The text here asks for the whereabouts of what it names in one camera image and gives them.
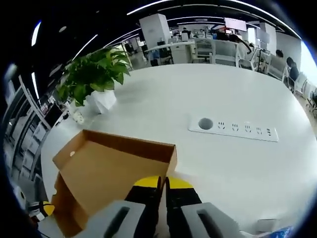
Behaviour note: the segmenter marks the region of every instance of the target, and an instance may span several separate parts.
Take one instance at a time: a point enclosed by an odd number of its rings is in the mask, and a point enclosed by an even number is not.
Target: yellow object
[[[158,187],[159,176],[142,178],[134,183],[134,186]]]
[[[55,206],[50,204],[49,202],[43,201],[43,209],[46,214],[50,216],[53,213]]]
[[[170,189],[177,189],[177,188],[194,188],[190,183],[180,179],[180,178],[173,178],[168,177],[169,179],[169,187]]]

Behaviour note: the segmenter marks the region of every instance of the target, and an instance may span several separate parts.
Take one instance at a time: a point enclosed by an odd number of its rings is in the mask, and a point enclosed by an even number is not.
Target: power strip
[[[188,129],[194,132],[278,142],[278,135],[275,127],[262,126],[248,121],[217,120],[211,117],[192,117]]]

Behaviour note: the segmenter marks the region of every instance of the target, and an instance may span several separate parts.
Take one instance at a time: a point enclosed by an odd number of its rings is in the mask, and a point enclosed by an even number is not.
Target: open cardboard box
[[[83,130],[53,161],[59,169],[52,197],[54,216],[63,234],[73,237],[85,229],[89,217],[114,200],[124,200],[137,180],[164,179],[173,172],[176,148]]]

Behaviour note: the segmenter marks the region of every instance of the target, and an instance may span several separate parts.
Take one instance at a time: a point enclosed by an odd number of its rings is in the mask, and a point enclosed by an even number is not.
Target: desk
[[[163,48],[169,48],[171,46],[190,46],[190,45],[194,45],[194,44],[195,44],[195,41],[176,42],[176,43],[170,43],[170,44],[155,46],[155,47],[152,47],[152,48],[146,50],[145,52],[150,52],[150,51],[163,49]]]
[[[305,212],[317,185],[317,142],[281,81],[225,65],[174,64],[131,72],[115,94],[110,113],[85,128],[176,144],[176,172],[242,229],[262,218],[298,221]],[[190,115],[272,125],[279,142],[190,132]],[[58,172],[52,158],[80,130],[69,118],[47,136],[41,162],[49,199]]]

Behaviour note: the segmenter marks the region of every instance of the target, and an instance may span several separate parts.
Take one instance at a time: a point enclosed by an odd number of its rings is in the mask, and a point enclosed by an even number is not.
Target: computer screen
[[[247,31],[247,24],[245,21],[225,17],[224,22],[226,24],[226,28]]]

